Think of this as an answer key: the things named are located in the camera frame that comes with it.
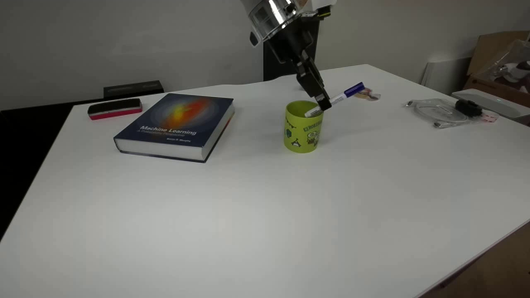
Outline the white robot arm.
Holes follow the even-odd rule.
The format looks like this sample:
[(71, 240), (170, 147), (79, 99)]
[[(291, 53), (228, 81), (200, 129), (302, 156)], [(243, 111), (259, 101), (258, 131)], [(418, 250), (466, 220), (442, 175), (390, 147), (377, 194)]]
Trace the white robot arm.
[(306, 23), (317, 16), (309, 0), (239, 0), (251, 23), (249, 43), (263, 43), (279, 64), (296, 71), (296, 79), (321, 111), (331, 107), (322, 78), (309, 55), (314, 38)]

